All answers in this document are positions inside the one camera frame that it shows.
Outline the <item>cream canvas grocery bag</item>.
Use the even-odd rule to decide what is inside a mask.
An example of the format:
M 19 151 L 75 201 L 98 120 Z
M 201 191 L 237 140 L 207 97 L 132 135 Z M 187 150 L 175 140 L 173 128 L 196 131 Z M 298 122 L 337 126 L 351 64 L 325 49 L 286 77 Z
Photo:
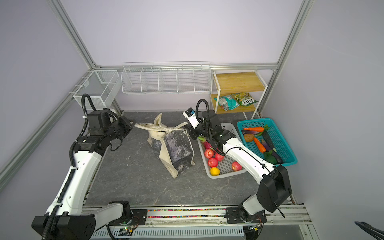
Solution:
M 162 162 L 172 178 L 177 178 L 190 167 L 195 165 L 195 151 L 187 129 L 186 122 L 175 127 L 162 123 L 162 113 L 159 113 L 153 123 L 135 124 L 136 128 L 148 131 L 147 142 L 155 156 Z

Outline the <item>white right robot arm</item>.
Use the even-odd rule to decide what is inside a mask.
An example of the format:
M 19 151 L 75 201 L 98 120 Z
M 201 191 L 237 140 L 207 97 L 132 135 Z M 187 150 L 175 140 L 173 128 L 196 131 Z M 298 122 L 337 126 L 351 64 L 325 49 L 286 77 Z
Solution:
M 224 130 L 217 120 L 210 117 L 209 110 L 199 116 L 198 108 L 189 108 L 183 115 L 188 120 L 186 128 L 192 139 L 204 137 L 216 153 L 234 159 L 259 185 L 257 193 L 239 205 L 234 219 L 248 223 L 265 212 L 273 213 L 292 195 L 288 170 L 263 160 L 249 150 L 232 132 Z

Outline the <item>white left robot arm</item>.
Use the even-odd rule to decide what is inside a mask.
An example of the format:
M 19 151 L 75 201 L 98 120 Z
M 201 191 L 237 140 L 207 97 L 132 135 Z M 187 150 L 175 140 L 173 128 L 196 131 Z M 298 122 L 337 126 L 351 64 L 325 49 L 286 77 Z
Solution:
M 113 221 L 123 225 L 133 221 L 128 201 L 114 201 L 88 214 L 83 211 L 84 199 L 106 151 L 112 149 L 114 140 L 124 140 L 134 122 L 110 109 L 97 110 L 88 94 L 82 95 L 81 105 L 85 122 L 69 150 L 69 171 L 46 213 L 32 222 L 43 240 L 88 240 Z

